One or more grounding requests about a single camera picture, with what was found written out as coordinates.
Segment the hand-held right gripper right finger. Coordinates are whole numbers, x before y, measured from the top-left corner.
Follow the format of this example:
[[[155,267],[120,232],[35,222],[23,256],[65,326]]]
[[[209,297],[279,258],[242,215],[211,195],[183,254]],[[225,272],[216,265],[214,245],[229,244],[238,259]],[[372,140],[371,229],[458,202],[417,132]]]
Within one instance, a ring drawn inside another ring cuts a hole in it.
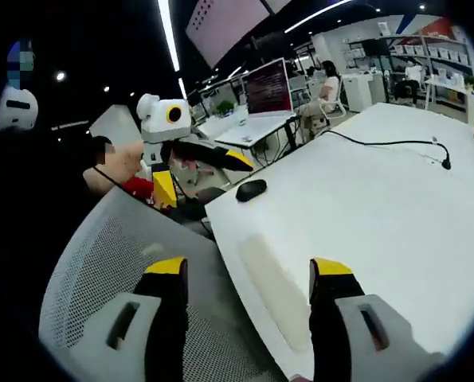
[[[440,364],[413,338],[410,323],[376,294],[365,294],[352,270],[310,261],[309,329],[316,381],[422,381]]]

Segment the person's left hand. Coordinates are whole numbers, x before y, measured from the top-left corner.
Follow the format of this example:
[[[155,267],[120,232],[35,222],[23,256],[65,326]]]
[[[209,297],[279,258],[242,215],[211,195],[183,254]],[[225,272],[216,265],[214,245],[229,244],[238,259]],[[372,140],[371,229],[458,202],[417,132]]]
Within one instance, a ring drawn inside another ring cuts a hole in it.
[[[128,181],[141,170],[143,148],[143,141],[137,140],[120,147],[116,151],[119,156],[117,177],[120,182]]]

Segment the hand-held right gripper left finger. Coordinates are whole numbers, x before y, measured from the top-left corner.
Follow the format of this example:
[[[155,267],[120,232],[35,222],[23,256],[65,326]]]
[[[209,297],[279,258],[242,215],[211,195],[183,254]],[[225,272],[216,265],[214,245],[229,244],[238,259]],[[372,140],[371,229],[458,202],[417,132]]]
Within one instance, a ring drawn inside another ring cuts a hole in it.
[[[188,261],[146,268],[131,293],[121,293],[84,324],[70,356],[83,381],[181,381],[188,330]]]

